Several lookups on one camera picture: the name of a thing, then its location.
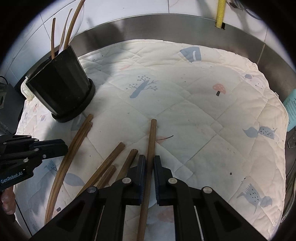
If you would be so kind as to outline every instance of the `curved wooden stick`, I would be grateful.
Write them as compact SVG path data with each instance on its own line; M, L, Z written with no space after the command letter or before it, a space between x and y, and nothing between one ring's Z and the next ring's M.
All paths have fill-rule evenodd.
M70 11L69 11L68 17L66 19L66 22L65 22L65 26L64 26L64 29L63 29L62 37L61 37L61 42L59 44L59 53L60 53L60 51L62 49L62 45L63 45L64 39L65 39L65 33L66 33L66 27L67 27L68 18L70 16L70 13L71 13L72 10L73 9L71 8Z
M55 27L55 18L52 19L52 38L51 38L52 60L54 59L54 27Z
M80 0L80 3L78 4L77 8L76 8L76 11L73 15L73 18L71 20L71 23L70 23L70 26L69 26L69 29L68 29L68 32L67 32L67 36L66 36L66 40L65 40L65 45L64 45L64 50L68 47L69 45L69 41L70 41L70 37L71 37L71 33L72 33L72 30L73 30L73 27L74 27L74 24L76 22L76 19L78 17L78 14L84 4L85 0Z
M133 163L133 160L135 159L136 155L138 153L137 149L131 149L128 157L126 158L126 161L124 162L120 172L118 173L118 176L115 181L118 181L119 179L125 178L131 164Z
M104 172L108 169L108 167L112 164L112 162L116 159L116 157L122 152L124 148L125 145L120 142L117 147L111 152L111 154L106 158L106 160L100 165L96 172L91 176L91 178L87 181L87 183L80 190L76 197L78 197L88 187L96 184L96 182L101 178Z
M70 167L70 164L78 151L80 145L82 144L84 138L87 136L89 130L92 127L92 123L90 121L93 119L93 115L89 114L88 117L84 120L81 127L77 131L75 137L73 138L67 154L64 156L62 163L59 167L59 170L56 174L56 177L54 179L54 183L52 185L52 189L50 191L46 213L45 213L45 220L44 224L47 224L51 218L54 211L54 206L57 202L57 196L59 195L59 191L63 185L63 181L65 178L65 175Z
M155 153L155 140L156 140L156 119L151 120L150 133L149 133L149 142L148 142L148 151L147 151L147 164L146 164L146 182L144 188L144 197L141 204L139 227L137 234L137 241L143 241L145 235L146 221L148 215L148 205L149 205L149 195L150 195L150 186L152 179L152 170L153 170L153 159Z
M98 189L104 188L106 186L106 184L110 181L110 179L113 176L115 171L116 171L116 167L114 165L111 165L110 167L108 167L108 169L105 172L104 176L98 182L97 188Z

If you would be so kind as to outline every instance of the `black utensil holder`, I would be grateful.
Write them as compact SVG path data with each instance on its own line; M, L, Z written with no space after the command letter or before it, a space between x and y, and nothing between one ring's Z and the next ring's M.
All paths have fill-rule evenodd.
M95 93L94 83L86 76L71 46L53 60L46 59L26 85L58 122L79 115Z

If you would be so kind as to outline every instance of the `yellow hose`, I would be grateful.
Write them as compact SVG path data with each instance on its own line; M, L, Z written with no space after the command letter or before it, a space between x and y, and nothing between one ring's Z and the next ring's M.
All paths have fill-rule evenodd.
M217 17L216 17L216 27L222 28L222 23L224 19L224 11L225 11L226 0L218 1L218 9L217 9Z

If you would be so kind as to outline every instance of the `mushroom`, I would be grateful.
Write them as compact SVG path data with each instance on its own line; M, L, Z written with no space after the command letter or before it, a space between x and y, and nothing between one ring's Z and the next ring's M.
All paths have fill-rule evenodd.
M216 96L219 96L220 92L222 92L223 94L226 94L225 87L222 84L215 84L213 86L213 89L217 91Z

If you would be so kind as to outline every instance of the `white quilted fabric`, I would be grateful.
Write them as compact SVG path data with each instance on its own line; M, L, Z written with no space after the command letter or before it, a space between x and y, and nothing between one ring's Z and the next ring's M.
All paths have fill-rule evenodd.
M212 187L267 239L281 219L285 197L287 112L256 64L237 54L160 40L131 40L79 58L96 94L84 114L93 128L79 149L56 204L57 214L122 141L117 171L132 148L146 154L150 120L157 119L156 155L189 186ZM68 144L81 114L57 123L36 99L26 101L18 134L63 138ZM44 161L17 185L17 200L33 233L61 158ZM152 181L145 240L173 240L171 207L156 205ZM127 207L124 240L136 240L139 207Z

